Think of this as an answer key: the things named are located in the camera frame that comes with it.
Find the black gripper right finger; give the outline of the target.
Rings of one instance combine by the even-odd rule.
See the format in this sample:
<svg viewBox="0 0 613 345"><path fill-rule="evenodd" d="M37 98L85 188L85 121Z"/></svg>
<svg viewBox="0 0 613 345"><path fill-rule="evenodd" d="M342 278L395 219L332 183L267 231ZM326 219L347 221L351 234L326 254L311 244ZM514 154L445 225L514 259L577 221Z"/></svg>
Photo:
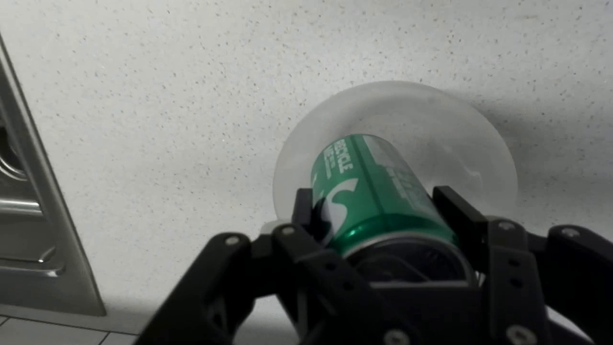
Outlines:
<svg viewBox="0 0 613 345"><path fill-rule="evenodd" d="M613 244L577 225L546 236L485 217L451 186L433 204L485 275L489 345L613 345Z"/></svg>

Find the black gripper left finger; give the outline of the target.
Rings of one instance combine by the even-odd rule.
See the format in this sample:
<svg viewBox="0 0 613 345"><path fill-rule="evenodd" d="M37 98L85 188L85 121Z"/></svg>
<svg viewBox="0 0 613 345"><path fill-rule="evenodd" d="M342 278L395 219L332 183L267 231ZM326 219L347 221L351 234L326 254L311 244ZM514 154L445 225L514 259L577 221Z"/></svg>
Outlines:
<svg viewBox="0 0 613 345"><path fill-rule="evenodd" d="M317 242L328 225L313 194L255 240L207 242L137 345L236 345L255 301L274 296L297 345L485 345L479 286L458 252L391 238L345 259Z"/></svg>

